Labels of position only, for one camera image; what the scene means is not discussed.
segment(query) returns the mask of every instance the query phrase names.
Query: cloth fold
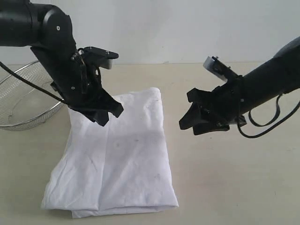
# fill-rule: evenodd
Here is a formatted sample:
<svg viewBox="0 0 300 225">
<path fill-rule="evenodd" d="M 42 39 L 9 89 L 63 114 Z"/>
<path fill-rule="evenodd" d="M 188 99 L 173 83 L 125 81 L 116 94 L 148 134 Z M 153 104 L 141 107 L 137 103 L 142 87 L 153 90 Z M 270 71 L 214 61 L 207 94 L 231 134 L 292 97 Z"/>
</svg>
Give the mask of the cloth fold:
<svg viewBox="0 0 300 225">
<path fill-rule="evenodd" d="M 73 218 L 159 212 L 178 207 L 159 89 L 114 97 L 124 112 L 105 127 L 69 109 L 65 154 L 51 173 L 42 209 Z"/>
</svg>

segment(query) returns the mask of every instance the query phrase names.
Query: beige table surface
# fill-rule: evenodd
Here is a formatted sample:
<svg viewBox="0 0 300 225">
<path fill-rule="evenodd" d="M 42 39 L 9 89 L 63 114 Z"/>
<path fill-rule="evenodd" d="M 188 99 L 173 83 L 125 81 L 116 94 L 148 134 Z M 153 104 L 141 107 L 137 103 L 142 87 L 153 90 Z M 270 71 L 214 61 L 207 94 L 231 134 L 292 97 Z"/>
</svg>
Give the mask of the beige table surface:
<svg viewBox="0 0 300 225">
<path fill-rule="evenodd" d="M 258 63 L 232 63 L 245 74 Z M 23 132 L 0 131 L 0 225 L 296 225 L 300 223 L 300 114 L 272 133 L 249 140 L 236 127 L 193 136 L 178 121 L 189 108 L 186 92 L 211 90 L 222 81 L 202 64 L 119 65 L 103 70 L 113 95 L 148 87 L 162 92 L 173 186 L 180 204 L 153 214 L 72 220 L 68 211 L 42 211 L 50 172 L 60 160 L 70 123 L 64 107 L 45 124 Z M 299 92 L 285 96 L 286 114 Z M 274 101 L 255 110 L 260 122 L 273 116 Z M 259 129 L 248 125 L 250 134 Z"/>
</svg>

